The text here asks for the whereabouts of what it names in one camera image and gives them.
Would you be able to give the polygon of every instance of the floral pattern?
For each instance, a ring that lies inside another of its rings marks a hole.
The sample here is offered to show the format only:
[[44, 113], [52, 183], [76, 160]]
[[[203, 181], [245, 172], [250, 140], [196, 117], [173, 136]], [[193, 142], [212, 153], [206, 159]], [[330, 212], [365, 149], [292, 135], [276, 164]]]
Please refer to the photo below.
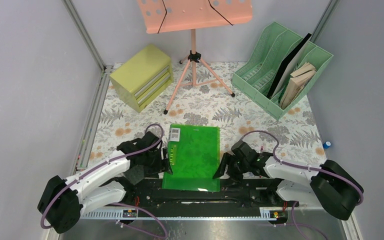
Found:
[[[252, 130], [266, 130], [274, 134], [280, 141], [277, 155], [286, 161], [307, 164], [320, 164], [326, 160], [322, 142], [316, 127], [307, 97], [296, 104], [280, 121], [275, 120], [246, 95], [232, 86], [234, 71], [244, 65], [242, 62], [213, 62], [214, 71], [236, 94], [230, 94], [218, 82], [199, 87], [184, 86], [179, 88], [167, 115], [163, 114], [172, 96], [176, 83], [172, 83], [141, 113], [137, 113], [118, 96], [110, 83], [106, 93], [98, 128], [94, 138], [92, 153], [88, 165], [104, 159], [117, 145], [123, 141], [140, 138], [145, 128], [152, 123], [159, 123], [164, 132], [170, 124], [187, 124], [220, 127], [220, 155], [230, 151], [231, 146], [239, 138]], [[173, 63], [173, 76], [177, 82], [183, 67]], [[197, 65], [197, 82], [201, 83], [214, 77], [201, 64]], [[186, 82], [192, 80], [190, 70], [186, 74]], [[159, 130], [151, 129], [159, 135]], [[167, 134], [163, 137], [167, 145]], [[250, 134], [245, 141], [254, 149], [261, 147], [272, 151], [276, 145], [270, 136], [260, 133]]]

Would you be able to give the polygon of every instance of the pink music stand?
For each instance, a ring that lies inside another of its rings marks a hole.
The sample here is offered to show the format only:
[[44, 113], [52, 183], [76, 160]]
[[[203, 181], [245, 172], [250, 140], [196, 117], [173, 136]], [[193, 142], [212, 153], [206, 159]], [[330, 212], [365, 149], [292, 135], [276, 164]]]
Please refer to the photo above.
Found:
[[[191, 51], [180, 63], [188, 61], [164, 114], [169, 112], [179, 87], [200, 86], [219, 81], [232, 97], [235, 96], [197, 52], [196, 29], [249, 22], [253, 17], [251, 0], [137, 0], [137, 4], [145, 21], [146, 32], [149, 34], [190, 30]], [[215, 79], [197, 83], [197, 63], [200, 61]], [[189, 65], [192, 65], [192, 82], [182, 84]]]

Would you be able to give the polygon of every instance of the gray wall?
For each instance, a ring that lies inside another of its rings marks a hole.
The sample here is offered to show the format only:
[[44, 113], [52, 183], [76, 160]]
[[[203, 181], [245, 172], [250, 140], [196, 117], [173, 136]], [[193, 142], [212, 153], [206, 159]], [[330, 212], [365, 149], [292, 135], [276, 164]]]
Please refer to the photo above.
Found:
[[60, 0], [0, 0], [0, 240], [38, 240], [49, 178], [74, 163], [100, 71]]
[[335, 55], [309, 93], [326, 153], [364, 187], [364, 240], [384, 239], [384, 1], [341, 1], [317, 44]]
[[[149, 43], [161, 48], [174, 62], [191, 49], [190, 31], [146, 33], [136, 0], [73, 2], [106, 64], [125, 62]], [[245, 62], [265, 26], [278, 21], [298, 34], [312, 33], [328, 3], [329, 0], [253, 0], [250, 22], [198, 29], [197, 51], [207, 62]]]

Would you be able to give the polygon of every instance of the transparent green file folder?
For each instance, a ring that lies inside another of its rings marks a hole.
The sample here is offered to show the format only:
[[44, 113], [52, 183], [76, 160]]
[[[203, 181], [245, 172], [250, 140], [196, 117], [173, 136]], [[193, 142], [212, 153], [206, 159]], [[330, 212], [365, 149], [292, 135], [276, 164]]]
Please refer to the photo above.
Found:
[[220, 163], [218, 127], [172, 124], [168, 158], [173, 175], [164, 173], [163, 189], [220, 191], [220, 179], [213, 179]]

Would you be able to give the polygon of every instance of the barcode label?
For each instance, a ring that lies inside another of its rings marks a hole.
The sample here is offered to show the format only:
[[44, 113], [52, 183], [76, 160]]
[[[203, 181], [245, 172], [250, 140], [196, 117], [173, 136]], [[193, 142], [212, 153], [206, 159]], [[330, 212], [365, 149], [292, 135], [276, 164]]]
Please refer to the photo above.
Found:
[[180, 128], [172, 128], [170, 130], [169, 141], [179, 142], [180, 141]]

